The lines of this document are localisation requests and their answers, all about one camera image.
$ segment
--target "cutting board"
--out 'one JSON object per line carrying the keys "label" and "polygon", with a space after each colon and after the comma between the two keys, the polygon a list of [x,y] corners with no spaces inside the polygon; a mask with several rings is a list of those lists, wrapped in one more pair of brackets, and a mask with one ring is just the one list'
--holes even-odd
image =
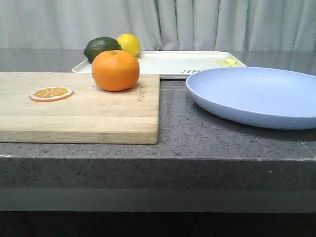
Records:
{"label": "cutting board", "polygon": [[[92,74],[0,72],[0,141],[32,143],[155,144],[158,74],[141,74],[132,89],[101,90]],[[37,89],[65,86],[69,98],[35,102]]]}

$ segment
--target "countertop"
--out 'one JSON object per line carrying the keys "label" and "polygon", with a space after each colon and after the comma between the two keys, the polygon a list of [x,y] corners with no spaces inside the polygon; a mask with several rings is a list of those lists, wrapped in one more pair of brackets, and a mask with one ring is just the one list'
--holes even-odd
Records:
{"label": "countertop", "polygon": [[[315,52],[230,51],[316,75]],[[3,72],[70,72],[83,50],[0,49]],[[219,118],[162,80],[155,145],[0,144],[0,211],[315,212],[316,129]]]}

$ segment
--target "tray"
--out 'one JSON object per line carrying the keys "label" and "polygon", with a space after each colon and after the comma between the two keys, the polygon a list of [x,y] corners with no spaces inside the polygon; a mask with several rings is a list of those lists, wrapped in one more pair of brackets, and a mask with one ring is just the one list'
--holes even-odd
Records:
{"label": "tray", "polygon": [[[122,92],[101,90],[86,73],[1,72],[0,81],[0,142],[158,142],[158,74],[141,74]],[[74,94],[53,102],[29,99],[49,86],[66,86]]]}
{"label": "tray", "polygon": [[[160,74],[161,79],[186,79],[196,72],[221,68],[216,60],[234,58],[236,66],[246,67],[227,52],[219,51],[141,51],[138,56],[143,74]],[[91,73],[92,65],[84,60],[72,69],[75,73]]]}

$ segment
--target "orange slice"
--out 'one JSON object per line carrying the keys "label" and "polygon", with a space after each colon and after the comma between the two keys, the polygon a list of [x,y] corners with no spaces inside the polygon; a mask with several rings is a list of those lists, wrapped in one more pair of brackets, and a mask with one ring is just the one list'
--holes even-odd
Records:
{"label": "orange slice", "polygon": [[29,97],[38,102],[50,102],[66,99],[73,93],[73,90],[67,87],[47,87],[32,92]]}

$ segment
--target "lemon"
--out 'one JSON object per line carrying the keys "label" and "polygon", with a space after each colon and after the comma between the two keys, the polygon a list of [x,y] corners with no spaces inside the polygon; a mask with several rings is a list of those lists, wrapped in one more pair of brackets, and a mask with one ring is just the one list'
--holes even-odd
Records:
{"label": "lemon", "polygon": [[129,52],[136,56],[140,52],[140,41],[139,39],[131,34],[131,33],[126,33],[117,38],[118,43],[122,47],[123,51]]}
{"label": "lemon", "polygon": [[103,51],[122,50],[117,40],[108,36],[101,36],[91,40],[84,50],[84,55],[92,63],[94,58]]}

